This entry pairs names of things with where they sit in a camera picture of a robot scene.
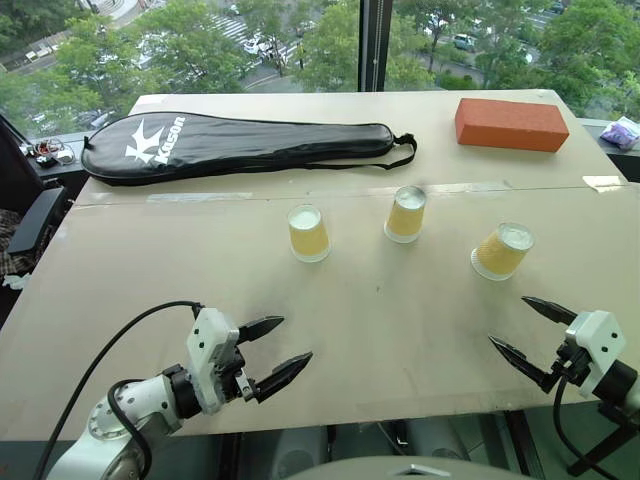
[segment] black cable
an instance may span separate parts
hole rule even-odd
[[[49,437],[49,440],[47,441],[47,444],[44,447],[44,451],[42,452],[42,455],[40,456],[40,460],[38,461],[38,466],[36,467],[36,472],[33,475],[33,479],[34,480],[41,480],[44,477],[44,472],[45,472],[45,469],[47,467],[47,462],[49,461],[49,457],[51,456],[51,452],[53,451],[53,447],[56,444],[56,440],[58,440],[58,437],[60,436],[60,432],[62,431],[62,427],[64,427],[64,424],[66,423],[67,418],[69,418],[69,414],[71,413],[71,410],[73,409],[73,406],[75,405],[76,401],[78,400],[78,397],[80,396],[80,393],[82,392],[82,389],[84,388],[84,386],[86,385],[87,381],[89,380],[89,377],[91,376],[93,371],[98,366],[98,363],[100,363],[100,361],[104,358],[104,356],[107,354],[107,352],[111,349],[111,347],[113,347],[113,345],[118,340],[120,340],[120,338],[125,333],[127,333],[133,326],[135,326],[138,322],[140,322],[145,317],[148,317],[149,315],[151,315],[153,313],[156,313],[157,311],[164,310],[165,308],[177,307],[177,306],[191,307],[191,310],[193,311],[194,315],[197,315],[197,312],[199,312],[200,309],[203,307],[202,304],[200,304],[198,302],[190,302],[190,301],[187,301],[187,300],[176,300],[175,302],[167,302],[167,303],[163,303],[162,305],[158,305],[156,307],[150,308],[149,310],[147,310],[145,312],[142,312],[140,315],[138,315],[136,318],[134,318],[129,323],[127,323],[124,327],[122,327],[118,331],[118,333],[116,333],[113,336],[113,338],[111,340],[109,340],[109,342],[102,348],[100,353],[98,353],[96,358],[94,358],[93,361],[91,362],[91,364],[89,365],[89,368],[87,368],[87,371],[84,372],[84,375],[82,376],[82,378],[78,382],[78,385],[76,386],[75,390],[73,391],[73,394],[71,395],[71,398],[69,399],[69,402],[67,403],[67,406],[64,407],[64,410],[62,411],[62,415],[60,415],[60,419],[58,420],[58,423],[56,424],[55,428],[53,429],[53,432],[51,433],[51,436]]]
[[[140,472],[140,479],[146,478],[149,473],[149,469],[151,468],[152,454],[151,447],[149,447],[149,443],[147,439],[144,438],[144,435],[140,433],[140,431],[136,428],[136,426],[129,420],[127,414],[120,408],[118,405],[118,401],[116,400],[116,390],[120,387],[127,385],[128,383],[134,382],[142,382],[142,379],[132,379],[132,380],[120,380],[111,386],[109,391],[107,392],[107,402],[109,403],[109,407],[113,411],[113,414],[116,416],[122,426],[131,434],[131,438],[138,444],[140,450],[142,450],[142,456],[144,458],[144,463],[142,465],[142,471]]]
[[[562,443],[564,443],[564,445],[569,450],[571,450],[571,453],[573,453],[576,457],[578,457],[578,460],[587,464],[589,468],[592,469],[594,472],[598,472],[604,478],[608,478],[609,480],[618,480],[617,477],[615,477],[614,475],[611,475],[609,472],[607,472],[606,470],[604,470],[603,468],[599,467],[594,462],[592,462],[591,459],[583,455],[582,452],[578,450],[578,448],[569,441],[564,431],[562,430],[562,424],[560,423],[560,406],[562,404],[562,396],[564,395],[564,389],[566,386],[567,386],[567,378],[563,376],[562,378],[560,378],[560,383],[558,384],[558,389],[556,390],[556,397],[553,401],[553,425],[556,427],[556,432],[558,433],[558,437],[560,437],[560,440],[562,440]]]

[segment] white logo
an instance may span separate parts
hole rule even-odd
[[[124,156],[135,157],[135,160],[140,159],[144,163],[149,163],[153,159],[158,163],[166,165],[169,163],[169,154],[178,141],[178,137],[180,136],[180,131],[184,126],[185,120],[186,119],[184,117],[176,117],[173,121],[173,125],[169,129],[169,133],[167,134],[164,144],[160,147],[160,136],[164,131],[164,127],[154,133],[151,137],[145,138],[143,118],[140,120],[140,125],[138,125],[136,133],[131,135],[136,141],[136,148],[127,145],[127,150]],[[153,153],[145,153],[147,150],[154,147],[159,147],[155,155]]]

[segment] bag strap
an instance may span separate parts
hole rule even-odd
[[[305,168],[307,170],[315,170],[315,169],[326,169],[326,170],[346,170],[348,168],[355,167],[379,167],[384,168],[385,170],[391,170],[393,168],[402,167],[403,165],[407,165],[411,163],[416,156],[416,150],[418,150],[418,143],[416,139],[413,137],[411,133],[405,133],[401,137],[393,136],[393,143],[396,145],[411,145],[411,155],[403,158],[402,160],[398,160],[393,163],[353,163],[353,164],[339,164],[339,165],[331,165],[326,163],[307,163],[305,165],[300,165],[299,168]]]

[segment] office chair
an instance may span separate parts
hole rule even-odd
[[[64,187],[45,184],[33,171],[22,142],[28,143],[0,115],[0,285],[5,274],[33,269],[47,231],[60,224],[67,204]],[[17,293],[0,287],[0,326],[16,299]]]

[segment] upside-down cup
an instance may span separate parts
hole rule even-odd
[[[324,260],[331,251],[322,214],[313,205],[299,205],[289,212],[291,250],[302,262]]]
[[[408,186],[398,189],[391,213],[384,224],[384,233],[394,242],[413,242],[422,230],[422,217],[427,195],[420,187]]]
[[[501,223],[471,252],[471,265],[489,280],[506,280],[513,275],[535,239],[531,231],[517,223]]]

